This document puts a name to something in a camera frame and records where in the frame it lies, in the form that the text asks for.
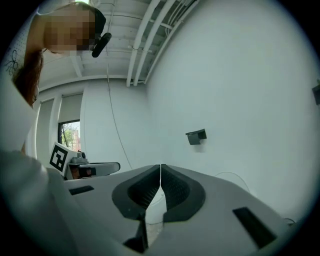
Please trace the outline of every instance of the window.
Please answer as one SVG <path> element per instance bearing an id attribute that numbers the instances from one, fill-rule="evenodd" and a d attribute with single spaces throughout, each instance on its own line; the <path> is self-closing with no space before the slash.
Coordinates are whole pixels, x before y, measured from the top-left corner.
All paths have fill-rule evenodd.
<path id="1" fill-rule="evenodd" d="M 60 122 L 58 126 L 58 142 L 72 151 L 81 151 L 80 120 Z"/>
<path id="2" fill-rule="evenodd" d="M 36 158 L 45 166 L 50 167 L 49 126 L 50 114 L 54 100 L 50 99 L 40 105 L 39 116 L 36 125 Z"/>
<path id="3" fill-rule="evenodd" d="M 72 151 L 81 150 L 80 109 L 82 93 L 63 95 L 58 120 L 58 142 Z"/>
<path id="4" fill-rule="evenodd" d="M 84 2 L 84 3 L 86 3 L 86 4 L 89 4 L 89 1 L 90 1 L 90 0 L 75 0 L 75 2 Z"/>

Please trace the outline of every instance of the cable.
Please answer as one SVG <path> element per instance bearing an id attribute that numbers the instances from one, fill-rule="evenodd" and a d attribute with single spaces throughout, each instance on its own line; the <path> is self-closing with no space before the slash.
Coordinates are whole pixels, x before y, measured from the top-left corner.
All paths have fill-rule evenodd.
<path id="1" fill-rule="evenodd" d="M 292 221 L 293 223 L 296 223 L 292 218 L 284 218 L 285 220 Z"/>
<path id="2" fill-rule="evenodd" d="M 180 15 L 181 13 L 184 13 L 185 9 L 187 8 L 187 5 L 186 5 L 186 4 L 187 4 L 187 0 L 185 0 L 185 1 L 183 2 L 183 4 L 181 5 L 180 9 L 176 12 L 176 14 L 173 16 L 172 20 L 169 22 L 168 25 L 173 26 L 173 24 L 175 23 L 175 21 L 178 20 L 178 19 L 176 19 L 176 17 L 177 17 L 178 15 Z"/>
<path id="3" fill-rule="evenodd" d="M 222 171 L 222 172 L 219 172 L 218 174 L 214 175 L 214 177 L 218 176 L 219 174 L 234 174 L 234 175 L 238 176 L 238 177 L 244 182 L 246 188 L 248 189 L 249 193 L 251 194 L 250 189 L 249 189 L 247 183 L 246 183 L 246 182 L 244 181 L 244 179 L 241 178 L 238 174 L 236 174 L 236 173 L 234 173 L 234 172 L 231 172 L 231 171 Z"/>
<path id="4" fill-rule="evenodd" d="M 175 8 L 174 11 L 172 12 L 172 14 L 171 14 L 171 16 L 170 16 L 170 18 L 169 18 L 169 20 L 168 20 L 168 22 L 167 22 L 168 25 L 170 25 L 170 22 L 171 22 L 171 19 L 172 19 L 173 15 L 176 13 L 176 11 L 179 9 L 179 7 L 180 7 L 181 5 L 183 5 L 185 2 L 186 2 L 186 0 L 180 0 L 180 3 L 176 6 L 176 8 Z M 165 34 L 166 34 L 166 36 L 169 35 L 169 29 L 168 29 L 167 27 L 165 28 Z"/>
<path id="5" fill-rule="evenodd" d="M 189 7 L 195 2 L 196 0 L 190 1 L 190 3 L 188 4 L 188 6 L 185 6 L 184 10 L 179 14 L 179 16 L 176 18 L 176 21 L 180 20 L 180 18 L 182 17 L 182 15 L 184 15 L 184 13 L 189 9 Z"/>
<path id="6" fill-rule="evenodd" d="M 132 19 L 137 19 L 137 20 L 141 20 L 141 21 L 142 21 L 142 18 L 127 16 L 127 15 L 114 14 L 113 16 L 117 16 L 117 17 L 127 17 L 127 18 L 132 18 Z"/>
<path id="7" fill-rule="evenodd" d="M 116 123 L 116 119 L 115 119 L 115 114 L 114 114 L 114 108 L 113 108 L 113 106 L 112 106 L 112 101 L 111 101 L 110 84 L 109 84 L 109 82 L 107 82 L 107 84 L 108 84 L 108 89 L 109 89 L 109 98 L 110 98 L 110 104 L 111 104 L 111 112 L 112 112 L 113 122 L 114 122 L 114 125 L 115 125 L 115 130 L 116 130 L 116 133 L 118 134 L 118 138 L 119 138 L 121 147 L 122 147 L 122 149 L 123 149 L 124 155 L 125 155 L 125 157 L 126 157 L 126 160 L 128 161 L 128 164 L 129 164 L 129 166 L 130 166 L 130 168 L 131 168 L 131 170 L 132 170 L 132 166 L 131 166 L 131 164 L 130 164 L 130 161 L 129 161 L 129 159 L 128 159 L 128 156 L 127 156 L 127 154 L 126 154 L 124 145 L 122 144 L 122 141 L 121 141 L 121 139 L 120 139 L 120 135 L 119 135 L 119 132 L 118 132 L 118 127 L 117 127 L 117 123 Z"/>
<path id="8" fill-rule="evenodd" d="M 101 2 L 100 5 L 112 5 L 115 7 L 115 4 L 111 2 Z"/>

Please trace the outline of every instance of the wall-mounted bracket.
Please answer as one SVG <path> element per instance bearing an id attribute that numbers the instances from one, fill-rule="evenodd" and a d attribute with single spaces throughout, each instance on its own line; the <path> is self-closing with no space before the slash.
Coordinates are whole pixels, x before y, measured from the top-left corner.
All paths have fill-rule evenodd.
<path id="1" fill-rule="evenodd" d="M 312 91 L 313 91 L 313 95 L 315 98 L 315 103 L 317 105 L 320 105 L 320 84 L 318 86 L 312 88 Z"/>
<path id="2" fill-rule="evenodd" d="M 188 132 L 185 135 L 188 136 L 190 145 L 200 145 L 200 140 L 204 140 L 207 138 L 205 129 Z"/>

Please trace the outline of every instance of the black slot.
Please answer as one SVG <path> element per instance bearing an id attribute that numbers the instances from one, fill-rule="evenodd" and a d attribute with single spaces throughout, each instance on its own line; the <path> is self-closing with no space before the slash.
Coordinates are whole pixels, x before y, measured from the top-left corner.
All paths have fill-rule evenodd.
<path id="1" fill-rule="evenodd" d="M 320 105 L 320 84 L 312 89 L 315 104 Z"/>
<path id="2" fill-rule="evenodd" d="M 141 254 L 144 253 L 145 250 L 148 248 L 146 221 L 145 217 L 142 218 L 143 220 L 140 220 L 140 224 L 135 237 L 130 238 L 129 240 L 124 242 L 125 246 Z"/>
<path id="3" fill-rule="evenodd" d="M 71 189 L 69 189 L 69 192 L 72 196 L 74 196 L 74 195 L 88 192 L 91 190 L 94 190 L 94 188 L 92 186 L 81 186 L 81 187 L 77 187 L 77 188 L 71 188 Z"/>
<path id="4" fill-rule="evenodd" d="M 265 247 L 277 238 L 247 207 L 234 209 L 233 213 L 259 249 Z"/>

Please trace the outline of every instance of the ceiling beam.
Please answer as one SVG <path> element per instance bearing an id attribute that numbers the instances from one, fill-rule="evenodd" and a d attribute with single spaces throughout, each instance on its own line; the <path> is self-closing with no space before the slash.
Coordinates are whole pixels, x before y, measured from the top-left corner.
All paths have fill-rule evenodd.
<path id="1" fill-rule="evenodd" d="M 127 79 L 127 75 L 123 75 L 123 74 L 110 74 L 109 75 L 110 79 Z M 70 78 L 70 79 L 65 79 L 62 81 L 58 81 L 58 82 L 53 82 L 50 83 L 48 85 L 43 85 L 39 87 L 39 92 L 43 92 L 45 90 L 57 87 L 57 86 L 61 86 L 61 85 L 65 85 L 65 84 L 69 84 L 69 83 L 74 83 L 74 82 L 80 82 L 80 81 L 85 81 L 85 80 L 93 80 L 93 79 L 107 79 L 107 75 L 106 74 L 99 74 L 99 75 L 86 75 L 86 76 L 81 76 L 81 77 L 75 77 L 75 78 Z"/>
<path id="2" fill-rule="evenodd" d="M 110 27 L 111 27 L 111 24 L 112 24 L 112 19 L 114 17 L 116 5 L 117 5 L 117 0 L 114 0 L 113 7 L 112 7 L 112 14 L 111 14 L 111 17 L 110 17 L 110 22 L 109 22 L 107 33 L 109 33 L 109 30 L 110 30 Z M 108 44 L 106 45 L 106 55 L 109 55 L 109 46 L 108 46 Z"/>
<path id="3" fill-rule="evenodd" d="M 118 39 L 120 39 L 120 40 L 127 40 L 127 38 L 125 38 L 125 37 L 117 37 Z M 145 45 L 145 42 L 142 42 L 141 43 L 141 47 L 143 47 Z M 158 51 L 158 48 L 159 48 L 159 46 L 158 45 L 153 45 L 153 47 L 157 47 L 154 51 L 149 51 L 148 52 L 148 55 L 150 55 L 150 56 L 152 56 L 152 57 L 154 57 L 155 56 L 155 54 L 154 54 L 154 52 L 157 52 Z M 132 52 L 132 45 L 128 45 L 128 47 L 127 47 L 127 49 L 126 48 L 109 48 L 109 53 L 124 53 L 124 54 L 131 54 L 131 52 Z M 138 51 L 138 55 L 140 55 L 140 54 L 142 54 L 142 50 L 140 50 L 139 49 L 139 51 Z M 91 51 L 86 51 L 86 52 L 82 52 L 82 58 L 80 57 L 80 60 L 77 60 L 76 58 L 74 58 L 74 57 L 77 57 L 77 56 L 71 56 L 71 61 L 72 61 L 72 65 L 73 65 L 73 67 L 74 67 L 74 70 L 75 70 L 75 72 L 77 72 L 76 71 L 76 69 L 77 69 L 77 65 L 79 66 L 79 69 L 81 70 L 81 72 L 83 72 L 83 64 L 86 64 L 86 60 L 82 60 L 83 58 L 84 59 L 87 59 L 88 58 L 88 56 L 89 56 L 89 58 L 90 59 L 93 59 L 92 57 L 91 57 L 91 55 L 92 55 L 92 52 Z M 62 60 L 62 59 L 64 59 L 64 58 L 68 58 L 69 56 L 63 56 L 63 57 L 59 57 L 59 58 L 54 58 L 54 59 L 50 59 L 50 60 L 48 60 L 47 62 L 45 62 L 45 63 L 43 63 L 43 65 L 47 65 L 47 64 L 49 64 L 49 63 L 52 63 L 52 62 L 56 62 L 56 61 L 59 61 L 59 60 Z"/>
<path id="4" fill-rule="evenodd" d="M 125 18 L 137 19 L 137 20 L 142 20 L 144 18 L 143 16 L 136 15 L 136 14 L 133 14 L 133 13 L 126 13 L 126 12 L 114 12 L 113 13 L 112 11 L 103 11 L 102 14 L 103 14 L 103 16 L 125 17 Z M 155 23 L 155 20 L 154 19 L 150 19 L 149 22 L 150 23 Z M 164 28 L 168 28 L 170 30 L 173 29 L 172 26 L 170 26 L 168 24 L 165 24 L 163 22 L 161 22 L 160 26 L 162 26 Z"/>
<path id="5" fill-rule="evenodd" d="M 70 56 L 74 71 L 78 78 L 82 77 L 82 72 L 84 71 L 84 65 L 81 60 L 81 56 Z"/>

